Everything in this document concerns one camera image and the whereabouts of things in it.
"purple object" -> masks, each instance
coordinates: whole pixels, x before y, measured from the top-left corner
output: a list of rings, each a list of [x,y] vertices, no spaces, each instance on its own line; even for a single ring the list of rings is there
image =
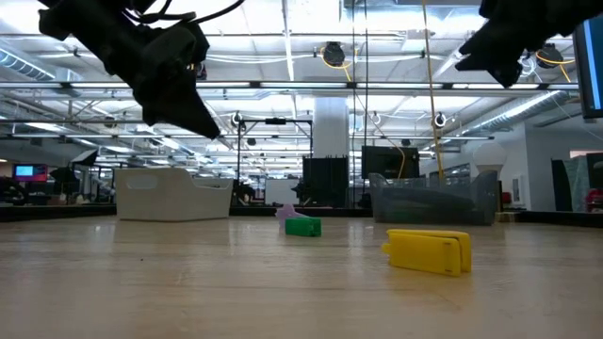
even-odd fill
[[[308,216],[295,212],[292,204],[286,204],[282,208],[277,209],[275,216],[279,219],[279,225],[282,228],[285,227],[285,222],[289,218],[308,218]]]

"wooden table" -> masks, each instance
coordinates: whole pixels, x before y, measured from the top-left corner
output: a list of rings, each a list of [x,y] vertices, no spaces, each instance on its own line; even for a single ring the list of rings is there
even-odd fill
[[[0,338],[603,338],[603,231],[473,235],[473,273],[390,267],[385,225],[276,218],[0,224]]]

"green block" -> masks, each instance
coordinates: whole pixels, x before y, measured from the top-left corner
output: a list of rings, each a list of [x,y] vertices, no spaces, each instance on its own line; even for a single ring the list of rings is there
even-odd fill
[[[289,218],[285,221],[285,234],[299,236],[321,236],[319,218]]]

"clear plastic bin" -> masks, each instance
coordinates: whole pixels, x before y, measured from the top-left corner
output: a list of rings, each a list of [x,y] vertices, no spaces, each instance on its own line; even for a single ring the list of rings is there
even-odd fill
[[[492,225],[497,211],[495,171],[475,180],[387,180],[369,174],[373,217],[385,223]]]

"yellow block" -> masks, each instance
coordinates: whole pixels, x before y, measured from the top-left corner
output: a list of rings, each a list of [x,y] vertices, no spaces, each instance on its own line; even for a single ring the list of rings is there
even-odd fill
[[[423,230],[389,230],[387,233],[391,234],[413,234],[413,235],[424,235],[424,236],[436,236],[453,238],[459,241],[461,245],[461,271],[471,272],[471,235],[464,232],[456,231],[423,231]]]
[[[471,270],[468,234],[412,230],[390,230],[387,233],[389,243],[384,244],[382,249],[390,255],[389,264],[392,266],[453,277],[460,276],[461,271]]]

